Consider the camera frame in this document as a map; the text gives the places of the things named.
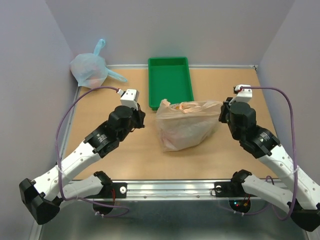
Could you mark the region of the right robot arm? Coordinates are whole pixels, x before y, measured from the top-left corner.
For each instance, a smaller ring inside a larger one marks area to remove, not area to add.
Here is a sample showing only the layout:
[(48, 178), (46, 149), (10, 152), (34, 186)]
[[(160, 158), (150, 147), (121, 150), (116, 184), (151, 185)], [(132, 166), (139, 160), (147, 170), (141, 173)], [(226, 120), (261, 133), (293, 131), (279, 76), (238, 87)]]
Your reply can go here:
[(299, 166), (294, 166), (279, 139), (257, 125), (256, 111), (246, 102), (228, 97), (218, 119), (226, 123), (231, 136), (255, 159), (267, 166), (286, 185), (279, 188), (247, 170), (235, 172), (230, 184), (222, 187), (228, 197), (257, 196), (289, 214), (301, 229), (312, 232), (320, 226), (320, 186)]

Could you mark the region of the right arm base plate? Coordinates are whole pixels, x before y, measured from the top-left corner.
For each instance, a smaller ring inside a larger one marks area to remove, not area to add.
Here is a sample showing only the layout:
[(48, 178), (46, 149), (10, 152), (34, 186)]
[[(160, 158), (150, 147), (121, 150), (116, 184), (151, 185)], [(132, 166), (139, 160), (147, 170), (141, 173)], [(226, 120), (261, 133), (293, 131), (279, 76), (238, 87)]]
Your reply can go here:
[(213, 188), (210, 190), (210, 195), (217, 198), (240, 198), (248, 195), (244, 191), (241, 183), (233, 183), (231, 181), (213, 181)]

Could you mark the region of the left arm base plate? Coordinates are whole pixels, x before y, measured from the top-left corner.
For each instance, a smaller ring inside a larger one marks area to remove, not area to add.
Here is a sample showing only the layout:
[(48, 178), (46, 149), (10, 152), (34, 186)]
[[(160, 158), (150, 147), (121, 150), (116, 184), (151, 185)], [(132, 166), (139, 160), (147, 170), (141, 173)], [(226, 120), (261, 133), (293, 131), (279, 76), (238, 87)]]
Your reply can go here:
[(101, 189), (95, 194), (87, 194), (86, 199), (125, 199), (127, 197), (127, 182), (113, 182), (102, 184)]

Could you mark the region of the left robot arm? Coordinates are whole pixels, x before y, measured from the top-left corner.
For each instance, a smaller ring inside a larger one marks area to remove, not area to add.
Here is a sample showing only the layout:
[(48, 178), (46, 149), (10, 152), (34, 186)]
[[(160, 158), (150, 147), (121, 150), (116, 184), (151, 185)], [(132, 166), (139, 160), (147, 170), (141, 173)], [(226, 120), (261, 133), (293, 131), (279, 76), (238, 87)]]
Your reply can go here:
[(65, 159), (59, 159), (55, 167), (33, 180), (22, 180), (18, 185), (21, 200), (34, 220), (39, 225), (48, 223), (59, 213), (62, 202), (81, 200), (80, 192), (87, 192), (88, 196), (108, 196), (112, 182), (103, 171), (83, 180), (82, 187), (74, 186), (71, 181), (118, 148), (130, 132), (144, 128), (145, 116), (135, 100), (123, 100), (108, 120), (86, 136)]

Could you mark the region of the orange plastic bag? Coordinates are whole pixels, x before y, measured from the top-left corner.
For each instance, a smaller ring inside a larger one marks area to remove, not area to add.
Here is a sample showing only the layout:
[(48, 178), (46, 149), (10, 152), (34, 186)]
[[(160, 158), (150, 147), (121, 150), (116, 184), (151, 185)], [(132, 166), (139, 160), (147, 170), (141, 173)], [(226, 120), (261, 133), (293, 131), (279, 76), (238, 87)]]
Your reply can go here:
[(219, 126), (220, 101), (160, 102), (155, 124), (164, 152), (176, 152), (202, 143)]

